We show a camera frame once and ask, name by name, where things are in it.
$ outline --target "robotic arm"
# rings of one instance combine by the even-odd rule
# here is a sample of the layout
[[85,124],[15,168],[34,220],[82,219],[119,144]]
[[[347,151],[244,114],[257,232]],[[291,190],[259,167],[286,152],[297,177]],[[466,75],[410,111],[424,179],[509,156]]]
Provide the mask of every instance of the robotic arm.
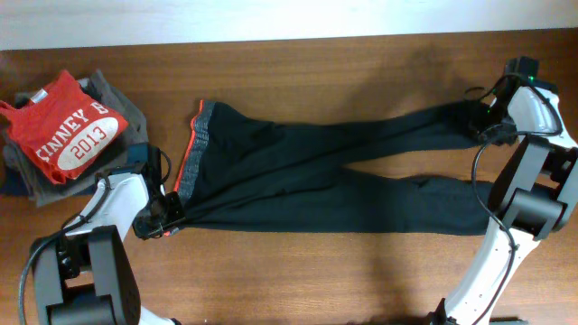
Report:
[[[487,144],[492,139],[513,144],[516,136],[521,144],[492,187],[487,209],[496,219],[489,221],[479,253],[460,285],[425,324],[489,324],[491,311],[524,258],[561,229],[573,212],[578,200],[578,145],[562,123],[555,87],[535,79],[536,74],[537,61],[511,60],[493,89],[491,110],[471,125]],[[545,136],[554,132],[556,136]],[[131,147],[127,166],[108,171],[80,213],[92,214],[89,222],[76,217],[69,227],[79,227],[40,253],[33,275],[41,324],[180,324],[141,306],[122,244],[131,225],[138,237],[147,239],[171,234],[183,217],[177,194],[164,194],[160,157],[158,148],[149,144]],[[540,173],[558,185],[536,184]],[[475,180],[475,168],[472,176]],[[66,285],[66,280],[87,271],[93,273],[94,283]]]

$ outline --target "folded red fabric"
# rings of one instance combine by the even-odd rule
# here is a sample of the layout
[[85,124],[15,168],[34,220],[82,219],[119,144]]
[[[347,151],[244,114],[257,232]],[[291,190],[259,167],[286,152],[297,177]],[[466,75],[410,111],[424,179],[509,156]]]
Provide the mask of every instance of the folded red fabric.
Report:
[[111,108],[80,89],[66,71],[20,109],[0,101],[8,136],[53,184],[76,179],[128,126]]

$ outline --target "black pants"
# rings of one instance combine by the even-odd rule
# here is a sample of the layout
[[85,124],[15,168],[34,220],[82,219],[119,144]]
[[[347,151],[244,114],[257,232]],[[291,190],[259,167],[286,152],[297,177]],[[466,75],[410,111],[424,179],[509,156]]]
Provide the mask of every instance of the black pants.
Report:
[[[175,186],[187,216],[183,227],[476,235],[488,225],[468,182],[396,180],[342,167],[409,151],[478,145],[467,125],[487,109],[482,104],[327,126],[279,125],[247,118],[224,103],[200,105]],[[481,194],[487,197],[490,187],[481,182]]]

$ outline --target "clothing tag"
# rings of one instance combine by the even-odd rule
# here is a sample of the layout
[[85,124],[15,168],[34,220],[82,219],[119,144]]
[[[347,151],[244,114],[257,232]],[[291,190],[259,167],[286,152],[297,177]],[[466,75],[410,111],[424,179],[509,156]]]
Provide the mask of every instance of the clothing tag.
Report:
[[38,104],[40,103],[45,97],[48,96],[48,93],[46,92],[46,90],[44,89],[40,89],[38,90],[38,92],[32,96],[30,98],[30,100],[34,103],[34,104]]

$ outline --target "white label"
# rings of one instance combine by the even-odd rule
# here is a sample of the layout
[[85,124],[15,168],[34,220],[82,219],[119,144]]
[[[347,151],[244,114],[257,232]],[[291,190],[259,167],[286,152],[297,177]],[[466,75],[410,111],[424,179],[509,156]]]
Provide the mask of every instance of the white label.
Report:
[[62,150],[58,157],[58,167],[63,171],[79,168],[98,155],[115,137],[117,131],[118,121],[114,117],[105,117],[90,123]]
[[48,93],[46,92],[46,90],[40,89],[40,90],[38,90],[38,92],[36,94],[34,94],[34,96],[32,96],[32,98],[30,98],[30,100],[34,104],[38,104],[47,96],[48,96]]

